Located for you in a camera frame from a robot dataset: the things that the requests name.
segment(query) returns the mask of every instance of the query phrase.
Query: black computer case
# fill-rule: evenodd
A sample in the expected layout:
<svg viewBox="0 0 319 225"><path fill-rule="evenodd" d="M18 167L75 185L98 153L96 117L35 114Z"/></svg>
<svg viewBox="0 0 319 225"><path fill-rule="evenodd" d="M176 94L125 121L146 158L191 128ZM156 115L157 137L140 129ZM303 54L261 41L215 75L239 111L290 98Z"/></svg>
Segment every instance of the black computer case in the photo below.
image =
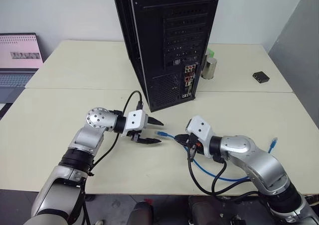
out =
<svg viewBox="0 0 319 225"><path fill-rule="evenodd" d="M150 110L195 98L218 0L115 0Z"/></svg>

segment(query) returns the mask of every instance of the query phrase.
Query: white wall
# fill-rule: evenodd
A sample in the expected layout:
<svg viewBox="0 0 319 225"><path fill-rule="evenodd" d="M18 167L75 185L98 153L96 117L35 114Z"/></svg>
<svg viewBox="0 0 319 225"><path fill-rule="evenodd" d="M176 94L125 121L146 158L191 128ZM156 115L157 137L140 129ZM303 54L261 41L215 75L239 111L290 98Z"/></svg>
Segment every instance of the white wall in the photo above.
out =
<svg viewBox="0 0 319 225"><path fill-rule="evenodd" d="M214 43L270 50L299 0L220 0ZM0 0L0 32L36 32L46 58L63 39L123 41L114 0Z"/></svg>

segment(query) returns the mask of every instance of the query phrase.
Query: blue ethernet cable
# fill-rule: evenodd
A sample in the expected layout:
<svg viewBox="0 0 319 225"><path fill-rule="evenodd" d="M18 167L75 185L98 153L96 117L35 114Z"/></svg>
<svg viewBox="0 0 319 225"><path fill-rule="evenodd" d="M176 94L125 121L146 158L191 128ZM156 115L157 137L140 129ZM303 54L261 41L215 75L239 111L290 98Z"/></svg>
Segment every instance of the blue ethernet cable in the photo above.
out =
<svg viewBox="0 0 319 225"><path fill-rule="evenodd" d="M171 135L171 134L168 134L168 133L166 133L166 132L164 132L164 131L155 131L155 134L157 134L157 135L160 135L160 136L164 136L164 137L170 137L170 138L175 138L175 136L173 136L173 135ZM268 153L270 153L272 150L273 150L273 148L275 147L275 145L276 145L276 143L277 143L277 138L274 138L273 139L273 141L271 142L271 145L270 145L270 148L269 148L269 150L268 150ZM209 176L212 176L212 177L216 177L216 175L214 175L214 174L212 174L212 173L210 173L210 172L208 172L207 170L205 170L203 167L201 167L200 165L199 165L199 163L194 159L193 160L194 161L194 163L196 164L196 166L201 170L201 171L203 171L205 174L208 174ZM238 182L238 181L241 181L241 180L243 180L243 179L248 179L248 177L246 176L246 177L244 177L244 178L240 178L240 179L228 179L228 178L222 178L222 177L219 177L219 179L220 180L223 180L223 181L228 181L228 182Z"/></svg>

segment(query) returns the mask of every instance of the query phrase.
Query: floor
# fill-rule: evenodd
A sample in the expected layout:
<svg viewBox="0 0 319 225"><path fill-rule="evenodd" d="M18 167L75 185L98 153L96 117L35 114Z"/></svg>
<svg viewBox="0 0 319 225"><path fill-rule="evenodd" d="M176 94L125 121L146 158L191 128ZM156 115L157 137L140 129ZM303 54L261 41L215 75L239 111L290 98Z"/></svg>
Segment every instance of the floor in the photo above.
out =
<svg viewBox="0 0 319 225"><path fill-rule="evenodd" d="M2 225L21 225L30 218L31 206L37 193L0 190L0 218ZM125 225L131 210L139 201L152 203L155 225L187 225L188 196L175 195L97 195L87 202L91 223L105 220L106 225ZM212 201L214 208L224 218L239 215L249 224L273 225L274 222L265 208L257 201L220 203ZM82 222L80 215L76 225Z"/></svg>

